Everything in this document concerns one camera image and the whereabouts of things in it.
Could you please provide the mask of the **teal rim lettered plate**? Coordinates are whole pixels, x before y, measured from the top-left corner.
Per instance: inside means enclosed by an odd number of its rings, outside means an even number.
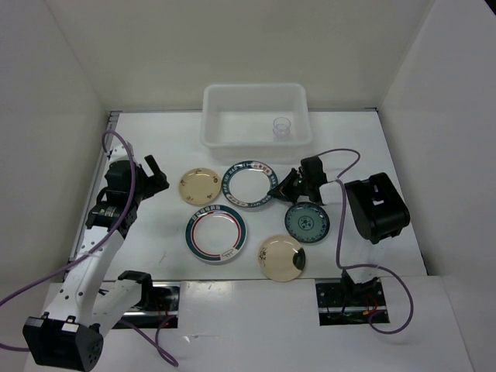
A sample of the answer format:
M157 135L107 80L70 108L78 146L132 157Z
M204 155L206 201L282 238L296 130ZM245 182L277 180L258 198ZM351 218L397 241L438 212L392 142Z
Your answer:
M268 192L278 185L275 170L257 160L233 164L223 175L221 190L232 205L250 211L266 208L272 201Z

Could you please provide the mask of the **teal red ring plate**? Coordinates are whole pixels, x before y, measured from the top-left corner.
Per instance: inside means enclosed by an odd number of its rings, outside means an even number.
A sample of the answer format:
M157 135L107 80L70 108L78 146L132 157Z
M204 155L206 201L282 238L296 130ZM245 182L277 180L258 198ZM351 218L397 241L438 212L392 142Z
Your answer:
M196 211L185 227L188 249L210 265L235 260L247 241L245 219L227 205L207 205Z

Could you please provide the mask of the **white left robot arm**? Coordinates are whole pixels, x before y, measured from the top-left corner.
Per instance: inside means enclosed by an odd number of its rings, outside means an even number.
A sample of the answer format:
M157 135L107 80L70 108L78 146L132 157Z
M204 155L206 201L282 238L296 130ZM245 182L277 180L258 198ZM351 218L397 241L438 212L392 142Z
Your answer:
M103 351L105 336L131 308L144 310L156 301L152 277L126 270L101 294L105 274L137 219L140 203L168 189L166 174L154 157L144 158L152 173L127 156L124 146L109 154L106 186L86 220L75 265L52 302L22 329L34 362L40 366L91 371Z

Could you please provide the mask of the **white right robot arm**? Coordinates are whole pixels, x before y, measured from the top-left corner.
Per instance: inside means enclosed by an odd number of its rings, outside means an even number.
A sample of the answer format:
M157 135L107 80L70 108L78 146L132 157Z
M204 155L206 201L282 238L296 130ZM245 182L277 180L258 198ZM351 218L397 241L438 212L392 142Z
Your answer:
M377 262L342 265L340 262L346 211L350 210L357 232L376 246L385 239L399 236L410 224L409 210L386 173L370 176L365 180L343 183L340 178L351 167L342 170L334 181L327 179L319 155L301 160L298 169L289 175L267 195L292 206L284 217L289 235L301 243L318 243L330 231L331 222L323 206L324 189L332 183L339 185L342 193L342 210L336 241L336 266L342 270L340 296L343 305L356 305L373 293L377 283L377 270L398 275Z

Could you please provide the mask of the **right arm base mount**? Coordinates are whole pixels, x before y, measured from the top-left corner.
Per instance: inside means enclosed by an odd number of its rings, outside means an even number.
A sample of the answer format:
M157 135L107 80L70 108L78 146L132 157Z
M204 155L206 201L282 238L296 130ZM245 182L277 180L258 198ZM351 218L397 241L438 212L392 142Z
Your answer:
M345 295L339 279L316 281L315 292L320 326L366 325L371 315L373 324L390 322L380 281L373 289L354 295Z

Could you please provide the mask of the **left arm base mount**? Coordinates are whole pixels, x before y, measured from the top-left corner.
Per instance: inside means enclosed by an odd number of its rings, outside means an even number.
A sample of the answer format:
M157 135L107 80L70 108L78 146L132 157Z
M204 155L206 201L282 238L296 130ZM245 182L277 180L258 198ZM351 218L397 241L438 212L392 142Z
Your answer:
M156 282L153 297L141 307L133 306L124 312L121 320L139 329L156 329L166 321L165 329L176 329L181 284L179 282Z

